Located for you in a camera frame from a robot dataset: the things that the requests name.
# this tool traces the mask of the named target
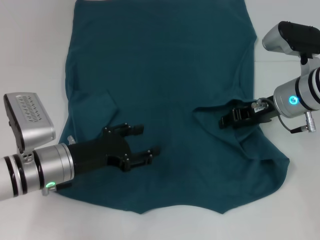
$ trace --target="label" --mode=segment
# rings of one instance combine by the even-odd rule
[[[262,110],[264,110],[265,108],[263,108],[263,107],[257,107],[257,108],[254,108],[254,112],[255,113],[258,113],[258,112],[260,112],[260,111],[262,111]]]

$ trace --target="silver cylinder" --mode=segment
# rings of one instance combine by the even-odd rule
[[[308,111],[320,110],[316,99],[320,98],[317,86],[320,86],[319,72],[316,69],[275,89],[273,101],[281,115],[294,118]]]
[[[62,143],[0,158],[0,201],[70,181],[74,162]]]
[[[67,146],[62,143],[35,151],[39,158],[44,186],[49,183],[61,184],[74,178],[74,164]]]

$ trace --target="black band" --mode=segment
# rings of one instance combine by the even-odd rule
[[[299,82],[300,82],[300,77],[298,77],[298,78],[296,79],[296,81],[295,81],[295,94],[296,94],[297,98],[299,99],[299,102],[301,103],[301,105],[302,105],[305,109],[307,109],[307,110],[309,110],[309,111],[314,111],[314,109],[312,109],[311,107],[309,107],[309,106],[305,103],[305,101],[302,99],[301,94],[300,94],[300,91],[299,91]]]
[[[16,179],[16,175],[15,175],[15,172],[14,172],[14,168],[12,167],[10,158],[8,156],[5,156],[4,160],[6,162],[8,170],[9,170],[11,183],[12,183],[12,189],[13,189],[13,196],[17,197],[19,195],[19,192],[18,192],[18,185],[17,185],[17,179]]]
[[[22,162],[21,162],[18,154],[13,155],[13,157],[14,157],[16,166],[18,167],[19,173],[20,173],[22,194],[27,194],[28,193],[27,180],[26,180],[24,168],[22,167]]]
[[[302,133],[302,132],[303,132],[303,127],[302,126],[290,130],[291,134],[298,134],[298,133]]]
[[[42,166],[41,166],[41,163],[40,163],[40,159],[39,159],[39,156],[38,156],[36,151],[33,151],[33,156],[34,156],[34,162],[35,162],[35,165],[36,165],[36,169],[38,170],[40,189],[43,189],[45,187],[44,172],[42,171]]]
[[[316,102],[318,104],[320,104],[320,98],[318,97],[318,95],[316,94],[315,88],[313,86],[312,83],[312,77],[314,75],[316,70],[313,70],[310,74],[309,74],[309,78],[308,78],[308,85],[309,85],[309,90],[311,92],[312,97],[314,98],[314,100],[316,100]]]
[[[319,90],[319,92],[320,92],[319,73],[320,73],[320,67],[317,69],[317,71],[316,71],[316,73],[315,73],[315,83],[316,83],[316,87],[318,88],[318,90]]]

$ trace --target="blue led light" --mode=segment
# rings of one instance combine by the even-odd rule
[[[299,99],[296,96],[289,97],[289,103],[292,105],[297,105],[299,103]]]

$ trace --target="camera vent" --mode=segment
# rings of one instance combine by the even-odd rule
[[[34,104],[34,101],[32,100],[31,96],[28,95],[20,95],[17,96],[18,102],[20,104],[20,107],[22,109],[22,112],[26,119],[30,122],[38,122],[42,118],[39,114],[39,111],[37,110],[37,107]]]

